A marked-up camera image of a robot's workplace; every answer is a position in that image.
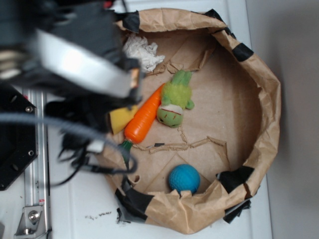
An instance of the screw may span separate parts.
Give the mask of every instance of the screw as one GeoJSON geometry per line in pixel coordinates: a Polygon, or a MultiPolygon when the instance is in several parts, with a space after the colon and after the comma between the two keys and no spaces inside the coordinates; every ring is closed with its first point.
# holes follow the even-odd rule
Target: screw
{"type": "Polygon", "coordinates": [[[40,217],[40,214],[37,212],[37,211],[31,211],[30,213],[29,213],[29,219],[30,219],[30,221],[35,221],[35,220],[37,220],[38,218],[40,217]]]}
{"type": "Polygon", "coordinates": [[[25,108],[25,111],[31,113],[33,112],[33,108],[31,106],[28,106],[27,108],[25,108]]]}
{"type": "Polygon", "coordinates": [[[24,235],[29,235],[30,233],[31,233],[31,229],[30,228],[23,229],[23,234],[24,235]]]}

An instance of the white tissue paper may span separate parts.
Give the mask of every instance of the white tissue paper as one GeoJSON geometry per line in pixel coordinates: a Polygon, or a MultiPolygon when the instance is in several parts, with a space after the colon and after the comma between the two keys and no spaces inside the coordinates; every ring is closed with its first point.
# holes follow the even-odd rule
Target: white tissue paper
{"type": "Polygon", "coordinates": [[[140,60],[141,70],[144,72],[153,71],[156,65],[164,60],[165,56],[156,56],[157,49],[155,42],[149,45],[145,37],[141,38],[135,33],[130,34],[123,48],[128,57],[140,60]]]}

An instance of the yellow sponge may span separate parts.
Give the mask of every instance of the yellow sponge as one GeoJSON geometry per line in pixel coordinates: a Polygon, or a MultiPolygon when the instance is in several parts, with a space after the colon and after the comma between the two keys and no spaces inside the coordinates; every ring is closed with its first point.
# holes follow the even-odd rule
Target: yellow sponge
{"type": "Polygon", "coordinates": [[[119,133],[126,125],[134,118],[138,111],[137,106],[132,106],[132,109],[120,108],[110,112],[111,128],[113,134],[119,133]]]}

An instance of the brown paper bag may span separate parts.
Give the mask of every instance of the brown paper bag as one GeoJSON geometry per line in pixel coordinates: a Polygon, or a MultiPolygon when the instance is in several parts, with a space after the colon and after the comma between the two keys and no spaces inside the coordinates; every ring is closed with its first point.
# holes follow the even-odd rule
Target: brown paper bag
{"type": "MultiPolygon", "coordinates": [[[[131,150],[139,159],[137,172],[107,179],[125,220],[192,234],[246,207],[257,193],[277,153],[280,83],[214,11],[151,9],[136,14],[139,35],[157,43],[158,55],[165,55],[145,79],[144,99],[176,71],[190,70],[195,71],[190,81],[195,108],[185,110],[179,128],[155,120],[146,139],[131,150]],[[168,187],[170,171],[183,163],[200,174],[194,195],[179,195],[168,187]]],[[[130,28],[129,17],[118,23],[123,31],[123,25],[130,28]]],[[[122,133],[112,138],[124,140],[122,133]]],[[[108,149],[97,157],[102,166],[125,168],[122,157],[108,149]]]]}

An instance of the green plush toy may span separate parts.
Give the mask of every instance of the green plush toy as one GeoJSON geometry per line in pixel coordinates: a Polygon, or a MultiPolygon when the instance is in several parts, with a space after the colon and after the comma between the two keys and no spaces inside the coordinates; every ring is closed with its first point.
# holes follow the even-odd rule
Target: green plush toy
{"type": "Polygon", "coordinates": [[[194,108],[189,81],[190,71],[178,71],[172,81],[167,82],[161,92],[161,105],[157,111],[159,122],[172,128],[179,127],[183,121],[184,109],[194,108]]]}

